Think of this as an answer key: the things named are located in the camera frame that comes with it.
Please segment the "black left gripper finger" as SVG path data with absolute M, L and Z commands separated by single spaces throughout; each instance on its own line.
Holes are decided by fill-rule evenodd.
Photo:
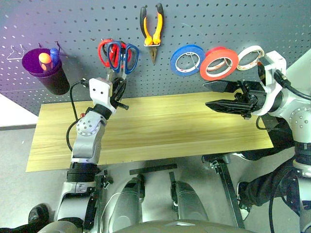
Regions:
M 123 79 L 121 77 L 117 78 L 117 88 L 115 90 L 116 94 L 123 94 L 125 92 L 126 89 L 126 79 Z

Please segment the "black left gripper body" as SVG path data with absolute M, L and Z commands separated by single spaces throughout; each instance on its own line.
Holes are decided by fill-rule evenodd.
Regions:
M 117 109 L 118 107 L 125 109 L 125 110 L 129 109 L 128 105 L 120 102 L 120 100 L 123 96 L 123 93 L 124 93 L 124 91 L 119 91 L 118 93 L 113 93 L 112 97 L 110 98 L 110 103 L 115 109 Z

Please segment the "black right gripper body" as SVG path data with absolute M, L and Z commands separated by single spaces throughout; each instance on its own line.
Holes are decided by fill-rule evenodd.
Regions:
M 260 110 L 266 101 L 266 92 L 260 82 L 237 81 L 242 93 L 234 95 L 238 102 L 238 112 L 244 119 L 249 119 L 251 113 Z

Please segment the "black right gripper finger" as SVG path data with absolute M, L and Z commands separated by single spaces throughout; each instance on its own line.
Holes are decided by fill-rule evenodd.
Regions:
M 246 112 L 246 105 L 234 100 L 210 101 L 206 102 L 205 106 L 219 113 L 242 114 Z
M 240 89 L 241 85 L 238 82 L 215 80 L 203 84 L 209 92 L 217 93 L 234 93 Z

